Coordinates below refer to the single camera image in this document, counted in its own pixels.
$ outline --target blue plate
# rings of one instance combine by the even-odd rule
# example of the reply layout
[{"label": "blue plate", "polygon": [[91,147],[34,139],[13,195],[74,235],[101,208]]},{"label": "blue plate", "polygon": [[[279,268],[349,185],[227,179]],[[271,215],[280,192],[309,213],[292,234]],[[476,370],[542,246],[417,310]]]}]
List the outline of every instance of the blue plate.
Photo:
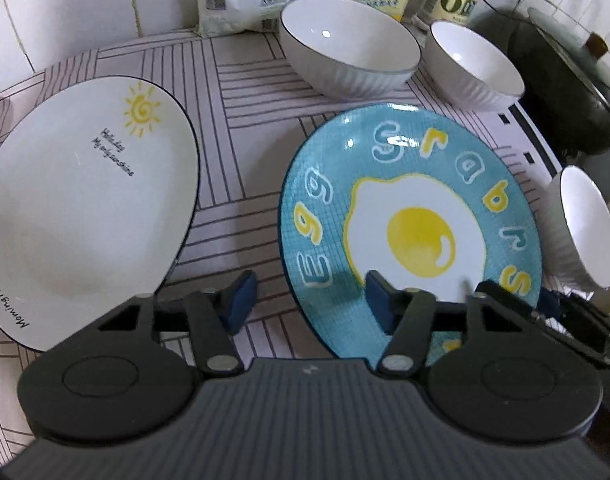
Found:
[{"label": "blue plate", "polygon": [[[540,242],[518,183],[473,134],[427,110],[374,105],[321,126],[291,163],[279,219],[294,297],[339,357],[375,365],[389,341],[365,301],[368,270],[443,301],[487,279],[538,300]],[[435,334],[428,364],[459,342]]]}]

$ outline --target black pot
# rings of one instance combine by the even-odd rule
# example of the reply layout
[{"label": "black pot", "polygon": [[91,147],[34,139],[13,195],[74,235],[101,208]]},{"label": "black pot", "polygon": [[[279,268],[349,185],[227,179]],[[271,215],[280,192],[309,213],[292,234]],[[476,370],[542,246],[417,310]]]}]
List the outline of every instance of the black pot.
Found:
[{"label": "black pot", "polygon": [[539,21],[543,16],[530,9],[531,21],[520,22],[510,38],[508,56],[526,88],[520,103],[562,164],[568,157],[606,152],[610,71],[597,60],[607,52],[606,44],[592,35],[583,46],[549,16]]}]

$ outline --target lid knob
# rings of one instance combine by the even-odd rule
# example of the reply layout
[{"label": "lid knob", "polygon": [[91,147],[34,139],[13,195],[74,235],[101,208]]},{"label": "lid knob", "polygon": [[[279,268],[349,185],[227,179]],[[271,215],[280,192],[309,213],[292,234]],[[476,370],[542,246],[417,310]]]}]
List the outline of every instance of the lid knob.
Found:
[{"label": "lid knob", "polygon": [[610,51],[607,43],[595,32],[592,32],[587,41],[585,41],[585,48],[589,51],[594,59],[600,59]]}]

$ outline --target oval plate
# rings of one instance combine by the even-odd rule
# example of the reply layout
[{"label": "oval plate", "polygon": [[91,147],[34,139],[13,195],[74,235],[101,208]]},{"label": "oval plate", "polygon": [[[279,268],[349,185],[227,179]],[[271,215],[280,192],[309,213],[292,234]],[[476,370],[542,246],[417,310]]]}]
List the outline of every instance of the oval plate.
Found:
[{"label": "oval plate", "polygon": [[165,279],[194,212],[190,120],[105,77],[51,97],[0,148],[0,328],[45,351]]},{"label": "oval plate", "polygon": [[[317,129],[291,163],[279,222],[292,293],[342,358],[375,365],[390,339],[365,301],[368,270],[442,301],[486,279],[538,300],[540,241],[520,186],[472,133],[426,110],[374,105]],[[435,334],[428,364],[459,336]]]}]

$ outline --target egg yolk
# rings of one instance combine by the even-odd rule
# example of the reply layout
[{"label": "egg yolk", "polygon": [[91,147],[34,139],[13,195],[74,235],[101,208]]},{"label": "egg yolk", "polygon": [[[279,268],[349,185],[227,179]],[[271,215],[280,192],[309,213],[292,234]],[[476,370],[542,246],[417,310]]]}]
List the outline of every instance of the egg yolk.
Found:
[{"label": "egg yolk", "polygon": [[424,207],[408,207],[392,216],[387,242],[399,263],[421,278],[440,276],[456,258],[456,240],[447,222]]}]

